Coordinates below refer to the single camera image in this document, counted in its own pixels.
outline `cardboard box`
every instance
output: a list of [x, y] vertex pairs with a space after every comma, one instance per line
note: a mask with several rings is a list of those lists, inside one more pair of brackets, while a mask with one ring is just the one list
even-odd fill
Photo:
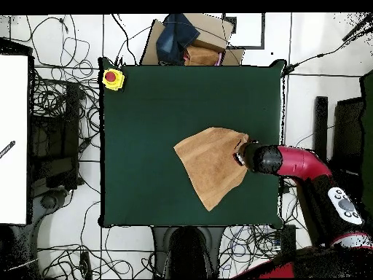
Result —
[[[226, 50], [227, 42], [232, 33], [233, 25], [220, 18], [205, 15], [202, 13], [184, 13], [189, 22], [196, 27], [200, 35], [192, 45], [196, 47], [204, 47], [210, 50], [215, 50], [218, 53], [223, 53], [222, 66], [239, 66], [244, 50]], [[143, 56], [140, 64], [142, 66], [158, 65], [156, 43], [160, 34], [165, 29], [165, 26], [158, 20], [154, 20], [149, 33]]]

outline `green table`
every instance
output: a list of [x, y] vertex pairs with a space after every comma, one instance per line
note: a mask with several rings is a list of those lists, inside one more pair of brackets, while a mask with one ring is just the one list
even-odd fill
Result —
[[[284, 65], [124, 67], [124, 91], [105, 88], [101, 102], [103, 225], [277, 224], [276, 176], [247, 173], [207, 211], [173, 147], [209, 127], [278, 144]], [[101, 70], [109, 68], [102, 59]]]

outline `brown cloth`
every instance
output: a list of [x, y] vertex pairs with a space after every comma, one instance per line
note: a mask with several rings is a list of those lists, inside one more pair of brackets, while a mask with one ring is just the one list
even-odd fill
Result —
[[186, 48], [185, 54], [185, 66], [213, 66], [219, 59], [217, 52], [191, 45]]
[[243, 181], [247, 168], [240, 166], [233, 154], [247, 140], [248, 135], [244, 133], [209, 128], [174, 147], [193, 188], [208, 211]]

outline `yellow button base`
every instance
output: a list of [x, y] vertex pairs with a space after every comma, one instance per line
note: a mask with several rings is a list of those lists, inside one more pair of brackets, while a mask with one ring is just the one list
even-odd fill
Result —
[[[115, 74], [115, 80], [110, 82], [106, 80], [105, 75], [107, 72], [113, 72]], [[105, 85], [106, 88], [117, 91], [118, 89], [123, 87], [123, 83], [125, 81], [125, 76], [121, 71], [109, 69], [103, 72], [103, 79], [102, 83]]]

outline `emergency stop button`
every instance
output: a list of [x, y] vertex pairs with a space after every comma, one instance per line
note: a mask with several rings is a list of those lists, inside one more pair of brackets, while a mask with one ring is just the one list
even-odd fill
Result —
[[106, 75], [105, 75], [105, 78], [108, 82], [113, 82], [116, 77], [115, 77], [115, 73], [114, 72], [107, 72]]
[[108, 69], [103, 72], [102, 83], [106, 88], [117, 91], [123, 87], [126, 76], [119, 70]]

